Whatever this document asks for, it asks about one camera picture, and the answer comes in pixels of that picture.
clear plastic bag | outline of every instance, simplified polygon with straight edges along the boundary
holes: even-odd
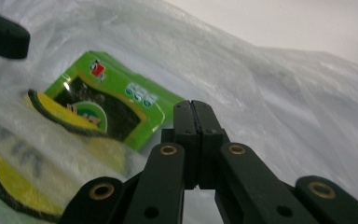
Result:
[[[91,49],[211,105],[231,141],[250,146],[282,181],[320,175],[358,199],[358,65],[320,52],[257,48],[159,1],[2,1],[0,14],[32,38],[27,60],[0,58],[0,127],[52,164],[45,176],[69,177],[75,187],[48,191],[54,186],[12,162],[58,204],[92,178],[125,180],[141,171],[158,142],[156,134],[142,154],[128,150],[131,169],[115,174],[83,141],[23,104],[28,89],[44,91]],[[221,222],[212,191],[186,193],[184,223]],[[36,220],[0,202],[0,223]]]

red logo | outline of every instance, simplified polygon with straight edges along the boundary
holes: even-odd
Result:
[[[98,81],[102,82],[106,79],[106,75],[103,73],[105,67],[101,64],[100,60],[95,60],[95,62],[91,64],[90,69],[91,74],[98,78]]]

white background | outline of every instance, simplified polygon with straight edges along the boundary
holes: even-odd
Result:
[[[165,0],[262,47],[325,51],[358,63],[358,0]]]

printed logo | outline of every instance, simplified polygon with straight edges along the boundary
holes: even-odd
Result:
[[[99,105],[90,101],[83,101],[67,105],[66,107],[74,114],[88,120],[102,131],[107,131],[107,117],[103,108]]]
[[[95,60],[91,64],[90,69],[91,74],[95,76],[99,82],[102,82],[106,79],[106,75],[103,73],[105,67],[101,64],[101,60]]]
[[[133,82],[127,85],[125,92],[132,96],[136,103],[142,102],[146,108],[150,108],[158,99],[156,95],[150,94],[146,89]]]

crinkled plastic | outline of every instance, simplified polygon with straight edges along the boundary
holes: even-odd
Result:
[[[58,204],[92,178],[136,174],[158,142],[156,135],[143,155],[128,150],[131,169],[115,174],[84,142],[23,104],[28,89],[44,91],[88,50],[211,105],[231,141],[250,146],[282,181],[320,175],[358,199],[358,65],[321,52],[257,48],[159,1],[6,0],[0,14],[32,37],[27,60],[0,58],[0,127],[51,164],[46,179],[35,180],[12,161]],[[74,187],[48,190],[57,187],[49,181]],[[185,197],[184,223],[222,222],[212,191]],[[0,223],[37,222],[0,202]]]

